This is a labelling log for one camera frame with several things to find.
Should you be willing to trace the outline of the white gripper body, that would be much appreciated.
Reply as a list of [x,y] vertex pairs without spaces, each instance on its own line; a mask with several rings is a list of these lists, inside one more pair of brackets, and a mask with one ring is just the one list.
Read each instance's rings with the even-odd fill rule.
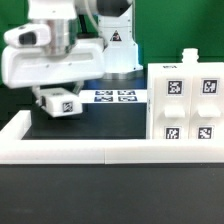
[[23,88],[101,78],[103,53],[101,38],[79,39],[63,56],[46,55],[42,48],[7,46],[2,53],[2,80],[9,88]]

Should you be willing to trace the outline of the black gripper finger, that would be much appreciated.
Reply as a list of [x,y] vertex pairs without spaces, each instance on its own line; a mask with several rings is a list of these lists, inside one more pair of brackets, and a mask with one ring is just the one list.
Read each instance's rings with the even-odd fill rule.
[[32,93],[34,94],[35,98],[36,98],[36,104],[39,107],[43,107],[44,106],[44,96],[41,94],[41,89],[39,86],[33,86],[32,87]]
[[72,93],[75,94],[75,95],[78,95],[81,92],[83,86],[84,86],[84,82],[83,81],[75,82],[74,83],[74,88],[72,90]]

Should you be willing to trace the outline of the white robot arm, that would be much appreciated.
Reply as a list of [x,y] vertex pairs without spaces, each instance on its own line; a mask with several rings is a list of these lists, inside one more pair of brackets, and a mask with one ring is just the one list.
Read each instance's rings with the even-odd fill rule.
[[29,22],[4,33],[4,85],[54,117],[80,113],[84,81],[141,68],[133,13],[133,0],[28,0]]

